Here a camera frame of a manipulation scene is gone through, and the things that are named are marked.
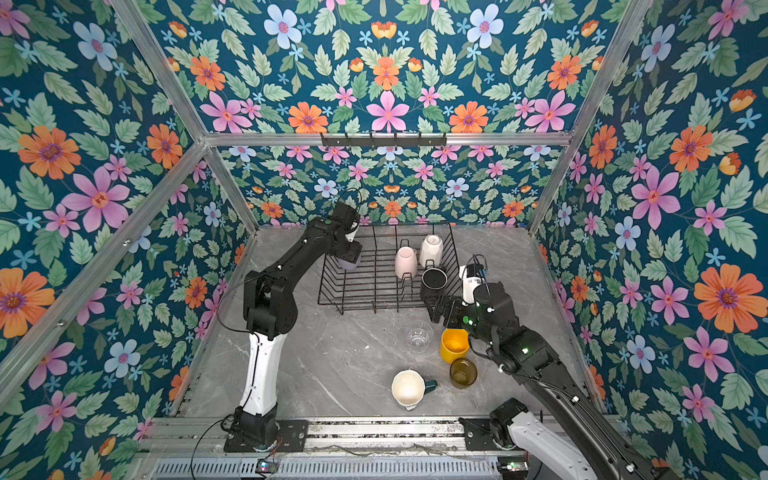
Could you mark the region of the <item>white ceramic mug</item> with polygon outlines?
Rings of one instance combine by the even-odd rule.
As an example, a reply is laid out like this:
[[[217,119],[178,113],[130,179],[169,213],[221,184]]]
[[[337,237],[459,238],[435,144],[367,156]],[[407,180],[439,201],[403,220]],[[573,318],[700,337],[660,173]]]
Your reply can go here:
[[[436,234],[427,235],[419,251],[419,263],[422,268],[437,268],[441,264],[444,250],[442,238]]]

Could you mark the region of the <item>clear glass cup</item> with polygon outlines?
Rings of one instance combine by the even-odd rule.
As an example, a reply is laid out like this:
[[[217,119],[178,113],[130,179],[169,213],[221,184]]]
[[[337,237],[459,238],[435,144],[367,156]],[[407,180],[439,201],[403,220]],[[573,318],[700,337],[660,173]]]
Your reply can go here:
[[[432,337],[433,329],[430,323],[412,323],[404,329],[405,345],[414,354],[426,353],[430,348]]]

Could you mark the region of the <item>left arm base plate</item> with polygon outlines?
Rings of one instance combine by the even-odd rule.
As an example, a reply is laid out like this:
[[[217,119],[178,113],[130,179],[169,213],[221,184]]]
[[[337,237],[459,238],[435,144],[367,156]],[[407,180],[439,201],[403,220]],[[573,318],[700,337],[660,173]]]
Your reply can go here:
[[[308,438],[306,420],[269,420],[255,424],[243,419],[229,428],[223,450],[227,453],[295,453],[304,450]]]

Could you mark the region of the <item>lilac plastic tumbler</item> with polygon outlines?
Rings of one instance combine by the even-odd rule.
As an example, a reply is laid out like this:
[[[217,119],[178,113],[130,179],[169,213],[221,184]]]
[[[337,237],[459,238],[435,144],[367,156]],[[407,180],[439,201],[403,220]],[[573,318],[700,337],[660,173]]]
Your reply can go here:
[[[362,245],[359,242],[354,241],[346,253],[336,257],[338,265],[341,269],[346,271],[356,269],[360,263],[361,252]]]

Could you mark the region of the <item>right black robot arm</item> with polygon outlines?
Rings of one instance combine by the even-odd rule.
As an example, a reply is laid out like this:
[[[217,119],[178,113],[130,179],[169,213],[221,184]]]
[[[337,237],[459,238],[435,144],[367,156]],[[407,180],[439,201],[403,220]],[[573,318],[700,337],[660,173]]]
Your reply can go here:
[[[480,284],[471,300],[433,287],[423,287],[422,297],[430,313],[485,342],[486,357],[531,393],[564,431],[552,432],[522,402],[510,399],[489,416],[498,446],[527,451],[561,479],[675,478],[671,468],[653,465],[624,439],[547,341],[521,325],[502,283]]]

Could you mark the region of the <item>black mug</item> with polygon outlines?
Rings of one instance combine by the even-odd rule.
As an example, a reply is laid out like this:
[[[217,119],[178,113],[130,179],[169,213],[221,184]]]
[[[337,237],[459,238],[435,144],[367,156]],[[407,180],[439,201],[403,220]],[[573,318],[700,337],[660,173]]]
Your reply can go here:
[[[448,276],[440,268],[427,268],[421,277],[420,296],[423,300],[437,298],[445,294],[448,285]]]

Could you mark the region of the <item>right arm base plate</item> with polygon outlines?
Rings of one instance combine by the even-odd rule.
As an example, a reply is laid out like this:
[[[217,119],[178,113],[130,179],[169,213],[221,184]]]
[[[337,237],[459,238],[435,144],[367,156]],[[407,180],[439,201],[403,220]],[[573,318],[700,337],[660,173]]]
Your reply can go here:
[[[498,420],[460,417],[464,428],[465,448],[468,451],[510,450],[515,444],[509,432]]]

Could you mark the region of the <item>dark green mug cream inside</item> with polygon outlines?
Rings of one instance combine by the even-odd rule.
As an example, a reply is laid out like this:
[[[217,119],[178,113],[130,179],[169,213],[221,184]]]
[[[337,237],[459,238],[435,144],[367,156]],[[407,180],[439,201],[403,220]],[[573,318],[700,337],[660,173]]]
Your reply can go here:
[[[418,372],[408,369],[398,372],[391,383],[395,401],[407,411],[412,411],[424,396],[438,387],[436,380],[425,380]]]

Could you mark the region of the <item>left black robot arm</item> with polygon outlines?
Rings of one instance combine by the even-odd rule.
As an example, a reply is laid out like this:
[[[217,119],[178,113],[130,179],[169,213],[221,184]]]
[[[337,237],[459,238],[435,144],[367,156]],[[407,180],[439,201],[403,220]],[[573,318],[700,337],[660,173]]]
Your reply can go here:
[[[229,427],[226,449],[266,451],[279,443],[277,377],[287,334],[298,319],[294,290],[315,262],[327,255],[359,259],[355,240],[360,214],[339,202],[328,217],[310,220],[302,235],[275,262],[245,277],[243,318],[249,363],[242,398]]]

